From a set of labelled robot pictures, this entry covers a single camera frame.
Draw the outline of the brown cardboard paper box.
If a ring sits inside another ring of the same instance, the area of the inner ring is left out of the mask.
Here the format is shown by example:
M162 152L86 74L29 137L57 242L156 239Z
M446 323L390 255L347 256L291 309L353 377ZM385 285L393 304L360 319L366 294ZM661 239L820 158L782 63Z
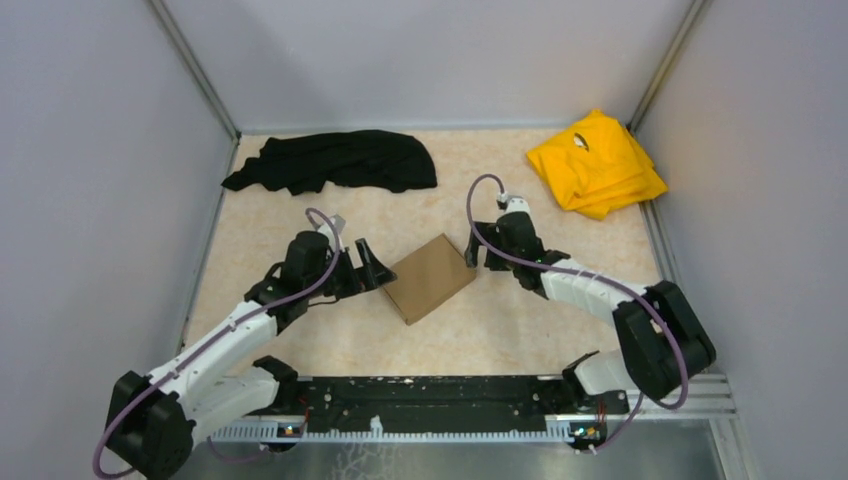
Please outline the brown cardboard paper box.
M464 254L442 233L396 262L396 279L383 287L405 325L434 312L476 279Z

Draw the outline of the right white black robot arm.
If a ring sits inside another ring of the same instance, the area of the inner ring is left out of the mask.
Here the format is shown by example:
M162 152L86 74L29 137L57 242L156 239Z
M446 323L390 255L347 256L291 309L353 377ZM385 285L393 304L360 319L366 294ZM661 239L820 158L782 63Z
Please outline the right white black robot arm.
M494 222L471 220L468 266L509 271L520 286L548 301L572 305L611 325L618 346L588 353L563 371L563 398L576 412L590 411L612 391L637 390L669 410L686 401L691 378L708 368L716 350L682 289L662 280L628 283L544 247L523 198L503 194Z

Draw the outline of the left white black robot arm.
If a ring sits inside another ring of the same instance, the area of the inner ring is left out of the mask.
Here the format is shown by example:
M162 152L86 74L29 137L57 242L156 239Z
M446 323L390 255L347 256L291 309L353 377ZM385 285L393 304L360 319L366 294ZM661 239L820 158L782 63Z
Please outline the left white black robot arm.
M396 274L374 255L365 239L355 242L355 266L343 245L345 221L306 211L312 227L295 235L282 261L244 295L215 328L173 359L147 373L129 371L115 383L92 468L110 478L101 456L110 450L131 472L167 479L193 450L231 422L270 408L285 414L301 406L298 373L272 356L243 373L230 370L304 315L312 299L335 301L377 290Z

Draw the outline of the yellow folded cloth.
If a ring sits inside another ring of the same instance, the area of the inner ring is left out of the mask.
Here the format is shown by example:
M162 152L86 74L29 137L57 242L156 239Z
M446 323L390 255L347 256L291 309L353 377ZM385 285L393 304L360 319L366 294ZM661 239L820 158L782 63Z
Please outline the yellow folded cloth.
M633 135L600 109L530 149L526 158L560 208L593 220L669 191Z

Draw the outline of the black cloth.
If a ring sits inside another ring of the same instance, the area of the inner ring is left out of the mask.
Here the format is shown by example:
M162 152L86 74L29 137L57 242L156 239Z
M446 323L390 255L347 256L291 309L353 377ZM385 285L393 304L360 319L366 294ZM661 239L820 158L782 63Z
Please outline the black cloth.
M270 138L222 186L237 192L260 185L270 192L285 189L297 196L319 193L328 182L392 193L438 186L434 160L423 143L385 130Z

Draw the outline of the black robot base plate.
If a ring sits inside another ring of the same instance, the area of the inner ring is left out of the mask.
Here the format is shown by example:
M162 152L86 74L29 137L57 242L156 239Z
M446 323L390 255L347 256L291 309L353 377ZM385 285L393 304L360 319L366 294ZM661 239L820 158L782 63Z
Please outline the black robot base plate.
M283 385L257 415L306 416L310 433L541 432L556 415L626 415L627 396L586 396L560 376L311 377Z

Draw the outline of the right aluminium corner post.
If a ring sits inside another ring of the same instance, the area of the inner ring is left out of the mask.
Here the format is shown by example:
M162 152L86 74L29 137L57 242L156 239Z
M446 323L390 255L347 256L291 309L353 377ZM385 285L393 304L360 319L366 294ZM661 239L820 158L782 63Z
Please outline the right aluminium corner post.
M631 119L627 123L627 129L632 134L637 134L644 124L683 55L687 44L694 35L694 31L712 4L712 0L694 0L688 5L685 15L657 65Z

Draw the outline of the aluminium corner post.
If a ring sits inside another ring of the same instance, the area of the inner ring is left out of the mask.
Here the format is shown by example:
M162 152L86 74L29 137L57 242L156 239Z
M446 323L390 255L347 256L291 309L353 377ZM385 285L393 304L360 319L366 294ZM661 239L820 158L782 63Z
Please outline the aluminium corner post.
M683 55L687 44L694 35L694 31L712 4L712 0L694 0L688 5L685 15L657 65L631 119L627 123L627 129L632 134L637 134L644 124Z
M238 143L241 138L241 132L236 127L231 115L224 105L223 100L202 67L198 57L190 45L190 42L182 32L177 19L171 12L171 9L166 2L162 0L146 0L145 3L162 28L175 54L184 65L189 77L198 89L211 113L227 133L231 141Z

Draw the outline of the aluminium frame rail front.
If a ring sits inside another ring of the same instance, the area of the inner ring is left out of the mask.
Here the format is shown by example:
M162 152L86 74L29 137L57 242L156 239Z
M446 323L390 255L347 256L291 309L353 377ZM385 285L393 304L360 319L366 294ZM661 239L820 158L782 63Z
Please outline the aluminium frame rail front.
M217 380L196 400L168 394L133 421L147 448L206 441L563 443L592 449L632 421L732 418L727 381L695 377L671 410L635 391L575 396L557 376L301 377L258 370Z

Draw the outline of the left aluminium corner post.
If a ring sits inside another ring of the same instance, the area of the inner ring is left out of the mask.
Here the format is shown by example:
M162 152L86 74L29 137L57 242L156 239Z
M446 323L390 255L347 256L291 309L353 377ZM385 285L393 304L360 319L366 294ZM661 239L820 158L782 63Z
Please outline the left aluminium corner post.
M171 12L171 9L166 2L162 0L146 0L145 3L162 28L175 54L184 65L189 77L198 89L211 113L227 133L231 141L238 143L241 138L241 132L236 127L231 115L224 105L223 100L202 67L198 57L190 45L190 42L182 32L177 19Z

